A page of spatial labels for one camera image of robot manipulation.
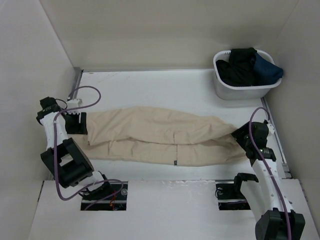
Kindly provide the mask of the beige trousers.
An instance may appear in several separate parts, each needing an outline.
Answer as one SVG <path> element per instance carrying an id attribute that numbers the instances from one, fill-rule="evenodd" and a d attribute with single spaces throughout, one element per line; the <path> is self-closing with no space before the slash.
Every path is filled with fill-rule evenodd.
<path id="1" fill-rule="evenodd" d="M 203 167 L 246 159 L 236 128 L 216 116 L 138 106 L 90 112 L 86 128 L 74 139 L 93 160 Z"/>

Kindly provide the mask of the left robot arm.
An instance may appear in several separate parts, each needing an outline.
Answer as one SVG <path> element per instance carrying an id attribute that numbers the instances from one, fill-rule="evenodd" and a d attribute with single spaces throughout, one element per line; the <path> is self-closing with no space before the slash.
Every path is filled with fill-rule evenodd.
<path id="1" fill-rule="evenodd" d="M 40 100 L 42 107 L 36 120 L 44 127 L 47 138 L 46 151 L 40 158 L 54 176 L 58 196 L 67 201 L 60 188 L 83 186 L 79 195 L 87 201 L 108 199 L 114 192 L 107 177 L 94 170 L 91 162 L 71 137 L 87 135 L 87 114 L 67 112 L 57 103 L 56 98 Z"/>

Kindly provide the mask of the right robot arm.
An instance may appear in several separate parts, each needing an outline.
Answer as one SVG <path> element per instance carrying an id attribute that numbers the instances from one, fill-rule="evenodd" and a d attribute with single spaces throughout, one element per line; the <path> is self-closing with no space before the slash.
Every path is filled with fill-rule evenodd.
<path id="1" fill-rule="evenodd" d="M 275 153 L 267 147 L 267 137 L 273 132 L 273 126 L 264 121 L 248 122 L 231 134 L 254 171 L 238 173 L 231 190 L 236 197 L 245 197 L 249 204 L 256 221 L 256 239 L 299 240 L 306 222 L 281 186 Z"/>

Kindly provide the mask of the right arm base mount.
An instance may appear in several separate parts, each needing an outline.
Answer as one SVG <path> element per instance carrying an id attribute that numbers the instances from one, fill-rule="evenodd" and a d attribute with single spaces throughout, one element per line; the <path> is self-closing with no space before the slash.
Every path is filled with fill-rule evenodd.
<path id="1" fill-rule="evenodd" d="M 233 180 L 216 181 L 215 197 L 220 211 L 244 211 L 250 210 L 245 196 L 236 190 Z"/>

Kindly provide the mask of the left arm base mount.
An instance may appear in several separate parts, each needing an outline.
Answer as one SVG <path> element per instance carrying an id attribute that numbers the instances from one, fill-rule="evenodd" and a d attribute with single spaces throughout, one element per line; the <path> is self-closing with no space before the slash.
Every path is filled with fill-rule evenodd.
<path id="1" fill-rule="evenodd" d="M 125 211 L 127 209 L 128 182 L 104 183 L 99 188 L 80 194 L 81 211 Z"/>

